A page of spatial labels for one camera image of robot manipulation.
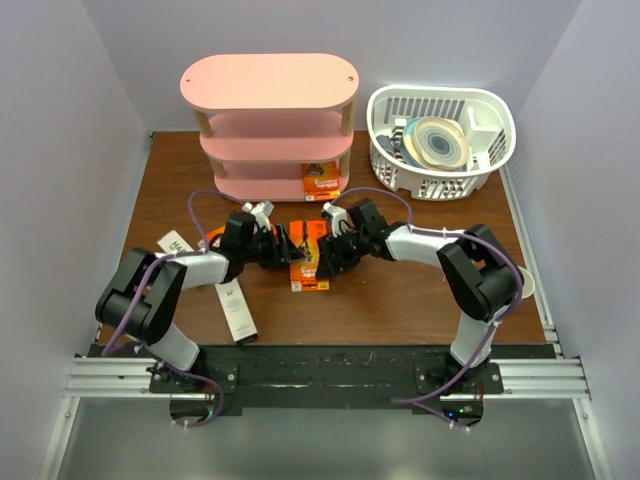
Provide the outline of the orange Gillette razor box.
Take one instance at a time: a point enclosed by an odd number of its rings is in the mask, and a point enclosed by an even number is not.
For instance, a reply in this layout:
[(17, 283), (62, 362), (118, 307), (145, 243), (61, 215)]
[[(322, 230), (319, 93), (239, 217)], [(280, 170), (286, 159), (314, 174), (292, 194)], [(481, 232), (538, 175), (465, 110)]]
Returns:
[(341, 193), (339, 174), (334, 162), (302, 165), (304, 199), (306, 201), (330, 201)]
[(209, 247), (225, 251), (247, 251), (254, 227), (255, 222), (219, 227), (208, 233)]
[(328, 291), (329, 281), (318, 280), (320, 250), (318, 240), (328, 233), (325, 220), (295, 220), (289, 223), (289, 235), (302, 252), (303, 259), (289, 267), (290, 287), (294, 293)]

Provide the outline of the grey white razor box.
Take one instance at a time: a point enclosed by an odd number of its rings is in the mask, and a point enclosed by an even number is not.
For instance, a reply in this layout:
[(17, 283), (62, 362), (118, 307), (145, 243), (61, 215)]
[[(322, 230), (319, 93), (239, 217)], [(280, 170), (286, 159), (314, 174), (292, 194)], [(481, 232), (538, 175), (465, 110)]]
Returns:
[(233, 341), (244, 345), (256, 340), (259, 333), (238, 280), (216, 284), (215, 289)]

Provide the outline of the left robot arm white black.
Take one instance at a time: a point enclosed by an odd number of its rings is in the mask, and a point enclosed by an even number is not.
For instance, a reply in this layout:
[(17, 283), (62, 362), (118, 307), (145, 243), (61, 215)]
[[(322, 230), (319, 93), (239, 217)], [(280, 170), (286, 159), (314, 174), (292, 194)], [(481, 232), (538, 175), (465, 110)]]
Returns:
[(196, 392), (206, 383), (207, 368), (198, 362), (200, 346), (173, 321), (181, 293), (229, 283), (247, 264), (275, 269), (303, 259), (282, 224), (236, 211), (222, 233), (200, 251), (157, 255), (142, 248), (130, 250), (99, 297), (95, 318), (113, 328), (116, 338), (126, 335), (139, 341), (173, 369), (177, 386)]

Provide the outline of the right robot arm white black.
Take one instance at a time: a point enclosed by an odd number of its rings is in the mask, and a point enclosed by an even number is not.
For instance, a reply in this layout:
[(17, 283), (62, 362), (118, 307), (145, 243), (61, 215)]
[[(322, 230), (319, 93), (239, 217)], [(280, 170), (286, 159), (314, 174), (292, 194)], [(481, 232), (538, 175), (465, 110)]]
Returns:
[(445, 385), (459, 393), (476, 386), (497, 328), (522, 298), (524, 287), (521, 270), (493, 232), (483, 224), (452, 232), (390, 224), (370, 199), (347, 209), (327, 202), (322, 217), (329, 233), (318, 240), (318, 279), (347, 272), (366, 256), (442, 271), (461, 311), (444, 368)]

